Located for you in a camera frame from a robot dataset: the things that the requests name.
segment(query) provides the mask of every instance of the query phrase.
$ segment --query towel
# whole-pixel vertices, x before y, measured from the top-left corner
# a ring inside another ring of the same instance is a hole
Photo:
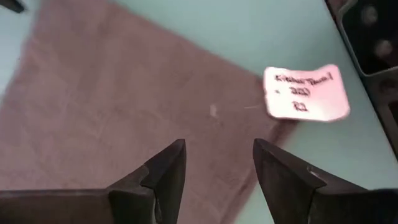
[[[0,189],[102,188],[178,138],[178,223],[231,223],[256,183],[252,142],[294,123],[261,79],[105,0],[44,1],[0,107]]]

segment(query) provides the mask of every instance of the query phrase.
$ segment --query table surface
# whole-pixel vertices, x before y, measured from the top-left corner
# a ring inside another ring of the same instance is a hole
[[[398,187],[398,163],[322,0],[117,0],[211,52],[262,75],[268,67],[339,66],[351,114],[301,122],[284,149],[367,189]],[[39,0],[22,15],[0,8],[0,93],[17,67]],[[236,223],[273,223],[256,186]]]

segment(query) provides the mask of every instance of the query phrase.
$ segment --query tabletop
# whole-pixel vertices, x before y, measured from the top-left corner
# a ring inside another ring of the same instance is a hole
[[[336,64],[351,114],[300,122],[286,151],[367,189],[398,187],[398,163],[322,0],[117,0],[257,75],[268,67],[314,70]],[[17,67],[39,0],[21,15],[0,8],[0,93]],[[273,223],[257,185],[236,222]]]

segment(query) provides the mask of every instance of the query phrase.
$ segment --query pink sticky note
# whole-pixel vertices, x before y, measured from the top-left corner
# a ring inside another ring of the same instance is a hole
[[[336,65],[315,71],[268,67],[264,71],[267,109],[276,118],[335,121],[349,115],[349,103]]]

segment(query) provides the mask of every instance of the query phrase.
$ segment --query kitchen towel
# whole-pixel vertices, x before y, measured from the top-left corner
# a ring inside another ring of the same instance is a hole
[[[43,1],[0,108],[0,189],[106,187],[178,138],[178,223],[231,223],[256,183],[261,79],[105,0]]]

